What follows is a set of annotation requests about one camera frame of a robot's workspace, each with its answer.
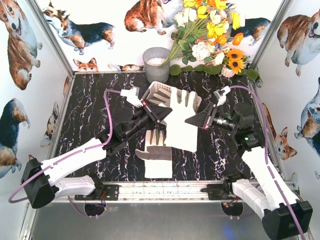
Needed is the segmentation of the edge work glove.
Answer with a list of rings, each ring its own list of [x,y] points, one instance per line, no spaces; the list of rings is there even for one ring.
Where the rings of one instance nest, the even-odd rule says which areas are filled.
[[[144,161],[146,179],[171,179],[173,177],[172,148],[166,146],[162,130],[147,130],[144,150],[135,150],[135,155]]]

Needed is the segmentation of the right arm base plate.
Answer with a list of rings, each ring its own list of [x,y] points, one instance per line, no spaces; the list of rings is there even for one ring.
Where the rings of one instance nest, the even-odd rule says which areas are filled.
[[[244,187],[237,182],[223,184],[207,184],[200,189],[200,192],[206,193],[209,200],[231,200],[237,197],[243,199],[248,196],[250,188]]]

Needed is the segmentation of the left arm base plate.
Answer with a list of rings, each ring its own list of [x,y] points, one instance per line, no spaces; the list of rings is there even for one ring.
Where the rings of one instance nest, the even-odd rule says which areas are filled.
[[[74,199],[76,201],[117,201],[119,197],[118,184],[103,184],[97,187],[89,195],[75,195]]]

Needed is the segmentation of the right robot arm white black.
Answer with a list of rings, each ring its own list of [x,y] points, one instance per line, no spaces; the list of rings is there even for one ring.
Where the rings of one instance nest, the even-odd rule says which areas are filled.
[[[313,208],[308,201],[296,196],[269,160],[266,143],[253,129],[254,119],[253,108],[248,103],[235,104],[231,115],[224,113],[221,106],[210,103],[185,122],[203,130],[216,126],[230,131],[226,142],[248,165],[258,186],[253,186],[242,173],[236,173],[223,179],[221,192],[243,200],[259,216],[271,240],[297,235],[303,238]]]

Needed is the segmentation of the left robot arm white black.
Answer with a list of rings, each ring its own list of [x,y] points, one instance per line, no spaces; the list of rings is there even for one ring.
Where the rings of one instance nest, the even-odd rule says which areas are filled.
[[[108,115],[108,126],[85,144],[58,157],[31,159],[23,172],[21,185],[33,209],[42,208],[54,199],[74,196],[76,200],[99,200],[109,193],[96,175],[69,177],[90,163],[121,151],[126,142],[150,124],[160,123],[172,109],[143,99],[133,112],[121,107]]]

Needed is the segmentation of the white plastic storage basket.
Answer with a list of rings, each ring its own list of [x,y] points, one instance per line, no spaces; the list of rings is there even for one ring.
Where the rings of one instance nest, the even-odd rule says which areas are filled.
[[[148,100],[150,102],[158,104],[164,104],[166,107],[170,107],[170,97],[171,97],[171,86],[154,81],[148,87],[144,95],[143,99]]]

